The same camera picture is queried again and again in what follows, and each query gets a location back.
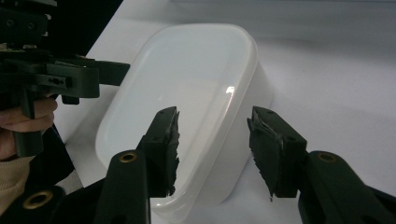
beige sleeve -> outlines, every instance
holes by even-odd
[[[0,162],[0,215],[24,191],[33,157]]]

person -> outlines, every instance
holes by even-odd
[[[0,215],[23,194],[34,157],[18,158],[12,132],[42,133],[54,120],[57,103],[50,97],[35,101],[35,119],[28,119],[20,107],[0,111]]]

container lid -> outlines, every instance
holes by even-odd
[[[256,63],[256,44],[240,27],[187,24],[161,30],[138,53],[102,120],[96,135],[99,160],[108,167],[113,155],[136,148],[155,114],[176,106],[176,192],[151,199],[151,208],[168,221],[182,221],[230,130]]]

human hand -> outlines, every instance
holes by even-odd
[[[0,111],[0,161],[11,160],[16,155],[12,131],[46,131],[53,123],[53,111],[57,107],[54,99],[46,97],[35,101],[35,119],[26,118],[19,106]]]

table surface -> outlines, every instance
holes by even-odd
[[[274,88],[270,108],[307,139],[307,150],[338,154],[367,185],[396,195],[396,4],[124,0],[88,57],[131,63],[155,32],[197,22],[246,29]],[[99,99],[56,111],[84,186],[106,175],[94,141],[117,90],[102,86]],[[166,222],[152,213],[152,223]],[[195,205],[184,223],[301,220],[295,199],[270,201],[250,158],[229,198]]]

